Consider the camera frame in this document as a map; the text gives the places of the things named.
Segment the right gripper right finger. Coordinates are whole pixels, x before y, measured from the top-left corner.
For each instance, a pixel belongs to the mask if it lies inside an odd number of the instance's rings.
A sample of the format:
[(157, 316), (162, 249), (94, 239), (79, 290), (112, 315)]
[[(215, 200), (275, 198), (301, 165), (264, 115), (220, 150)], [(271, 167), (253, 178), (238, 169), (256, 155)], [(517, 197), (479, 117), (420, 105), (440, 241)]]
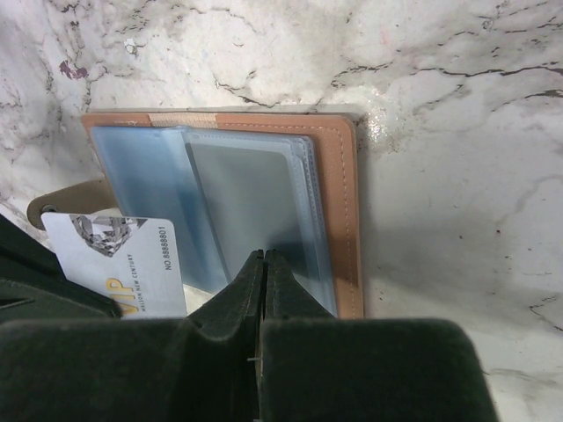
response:
[(338, 319), (266, 255), (265, 421), (495, 421), (475, 348), (442, 319)]

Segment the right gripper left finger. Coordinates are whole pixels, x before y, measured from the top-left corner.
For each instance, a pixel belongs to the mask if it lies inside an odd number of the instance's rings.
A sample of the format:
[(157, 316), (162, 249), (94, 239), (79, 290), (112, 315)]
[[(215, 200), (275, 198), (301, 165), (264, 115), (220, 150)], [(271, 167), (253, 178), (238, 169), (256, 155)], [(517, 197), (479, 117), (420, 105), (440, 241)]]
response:
[(192, 315), (1, 327), (4, 421), (251, 421), (264, 254)]

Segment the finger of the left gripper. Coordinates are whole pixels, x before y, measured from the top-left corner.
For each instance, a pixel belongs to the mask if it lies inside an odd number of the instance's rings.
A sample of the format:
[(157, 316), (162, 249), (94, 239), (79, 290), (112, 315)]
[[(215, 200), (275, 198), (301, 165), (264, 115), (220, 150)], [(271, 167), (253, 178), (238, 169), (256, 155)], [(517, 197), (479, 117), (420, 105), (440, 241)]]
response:
[(55, 254), (1, 218), (1, 322), (119, 318), (119, 305), (67, 280)]

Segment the tan leather card holder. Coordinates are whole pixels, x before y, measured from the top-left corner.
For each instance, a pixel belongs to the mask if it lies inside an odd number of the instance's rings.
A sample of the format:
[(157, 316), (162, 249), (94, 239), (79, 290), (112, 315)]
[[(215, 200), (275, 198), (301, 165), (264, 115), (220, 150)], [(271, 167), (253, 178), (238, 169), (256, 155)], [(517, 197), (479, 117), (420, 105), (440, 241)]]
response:
[(337, 317), (364, 315), (355, 129), (341, 115), (88, 113), (103, 177), (32, 200), (45, 213), (173, 224), (187, 315), (252, 251), (275, 250)]

